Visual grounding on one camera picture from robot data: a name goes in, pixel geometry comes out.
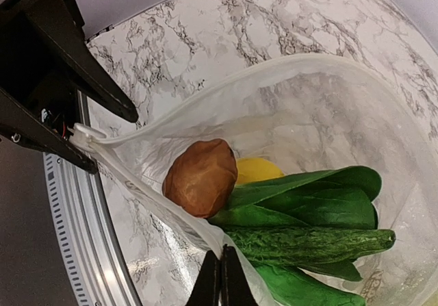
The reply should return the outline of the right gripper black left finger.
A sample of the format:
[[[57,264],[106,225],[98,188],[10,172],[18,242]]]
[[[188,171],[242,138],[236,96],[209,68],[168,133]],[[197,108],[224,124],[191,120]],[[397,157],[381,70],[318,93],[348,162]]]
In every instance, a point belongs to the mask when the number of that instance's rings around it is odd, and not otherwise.
[[[191,293],[191,306],[218,306],[221,288],[221,262],[207,251]]]

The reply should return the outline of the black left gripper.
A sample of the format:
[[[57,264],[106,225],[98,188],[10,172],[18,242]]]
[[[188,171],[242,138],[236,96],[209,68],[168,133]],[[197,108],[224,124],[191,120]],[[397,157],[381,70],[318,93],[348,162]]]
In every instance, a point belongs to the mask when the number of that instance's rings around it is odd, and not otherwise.
[[[1,2],[1,136],[96,174],[95,161],[47,125],[79,121],[78,91],[130,123],[139,115],[89,52],[83,25],[75,0]]]

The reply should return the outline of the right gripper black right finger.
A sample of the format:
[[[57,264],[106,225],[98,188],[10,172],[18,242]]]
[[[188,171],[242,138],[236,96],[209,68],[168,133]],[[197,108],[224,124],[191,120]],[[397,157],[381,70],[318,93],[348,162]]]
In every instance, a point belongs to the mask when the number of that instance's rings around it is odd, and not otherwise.
[[[221,258],[221,301],[224,306],[258,306],[246,280],[237,251],[224,245]]]

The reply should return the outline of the light green leafy vegetable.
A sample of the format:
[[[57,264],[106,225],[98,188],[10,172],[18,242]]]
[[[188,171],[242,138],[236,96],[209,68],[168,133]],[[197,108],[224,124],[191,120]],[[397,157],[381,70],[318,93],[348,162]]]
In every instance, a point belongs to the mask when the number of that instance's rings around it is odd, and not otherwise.
[[[274,299],[282,305],[366,305],[362,296],[332,288],[298,268],[284,269],[260,262],[252,262],[252,265]]]

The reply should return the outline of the dark green cucumber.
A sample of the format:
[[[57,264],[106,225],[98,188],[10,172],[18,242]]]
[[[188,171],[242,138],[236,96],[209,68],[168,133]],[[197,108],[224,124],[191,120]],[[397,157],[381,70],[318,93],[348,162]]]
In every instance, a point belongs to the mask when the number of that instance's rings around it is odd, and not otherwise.
[[[227,227],[225,231],[248,260],[275,266],[354,261],[389,250],[396,241],[391,229]]]

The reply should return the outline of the brown potato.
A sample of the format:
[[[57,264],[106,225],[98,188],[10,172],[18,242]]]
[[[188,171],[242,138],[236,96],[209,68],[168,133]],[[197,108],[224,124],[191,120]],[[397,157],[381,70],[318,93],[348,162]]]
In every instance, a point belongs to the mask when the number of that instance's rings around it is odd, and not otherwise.
[[[191,144],[172,164],[163,195],[197,218],[215,216],[227,203],[237,181],[229,144],[220,138]]]

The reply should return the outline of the yellow lemon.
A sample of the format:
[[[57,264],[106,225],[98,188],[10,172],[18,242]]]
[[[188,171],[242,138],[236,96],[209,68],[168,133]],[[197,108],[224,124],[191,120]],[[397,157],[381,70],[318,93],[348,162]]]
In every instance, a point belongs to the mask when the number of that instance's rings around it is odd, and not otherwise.
[[[260,157],[236,160],[237,185],[283,177],[281,169],[274,163]]]

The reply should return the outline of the green white bok choy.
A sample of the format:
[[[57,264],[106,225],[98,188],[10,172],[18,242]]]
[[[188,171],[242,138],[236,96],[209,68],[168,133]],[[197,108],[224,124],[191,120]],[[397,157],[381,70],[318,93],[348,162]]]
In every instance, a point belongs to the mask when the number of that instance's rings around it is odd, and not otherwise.
[[[235,186],[209,222],[218,227],[376,229],[381,176],[366,166],[287,175]]]

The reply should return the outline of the clear zip top bag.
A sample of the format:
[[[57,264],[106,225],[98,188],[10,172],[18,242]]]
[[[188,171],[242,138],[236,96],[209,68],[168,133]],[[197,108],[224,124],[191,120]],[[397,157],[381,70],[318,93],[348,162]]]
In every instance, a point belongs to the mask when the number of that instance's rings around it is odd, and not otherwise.
[[[254,305],[423,305],[437,147],[385,80],[330,55],[229,75],[135,132],[71,141],[150,216],[144,305],[184,305],[230,250]]]

